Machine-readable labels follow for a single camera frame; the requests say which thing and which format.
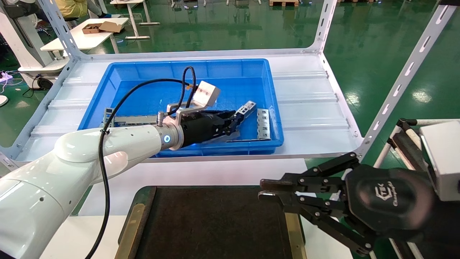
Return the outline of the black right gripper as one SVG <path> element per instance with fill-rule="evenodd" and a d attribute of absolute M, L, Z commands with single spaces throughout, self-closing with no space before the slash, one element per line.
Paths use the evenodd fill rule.
<path fill-rule="evenodd" d="M 353 169 L 345 177 L 335 174 Z M 301 215 L 351 251 L 366 256 L 374 235 L 365 237 L 335 218 L 347 216 L 345 203 L 296 193 L 347 193 L 351 214 L 373 231 L 392 235 L 416 233 L 429 221 L 437 195 L 422 173 L 403 168 L 378 169 L 360 165 L 354 153 L 335 157 L 302 173 L 261 179 L 260 201 L 275 202 L 286 213 Z"/>

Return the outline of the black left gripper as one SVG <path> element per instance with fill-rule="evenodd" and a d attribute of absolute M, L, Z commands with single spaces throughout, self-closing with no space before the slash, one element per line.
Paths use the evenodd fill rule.
<path fill-rule="evenodd" d="M 182 148 L 212 139 L 236 139 L 240 137 L 238 126 L 243 115 L 236 110 L 217 112 L 193 112 L 182 116 Z"/>

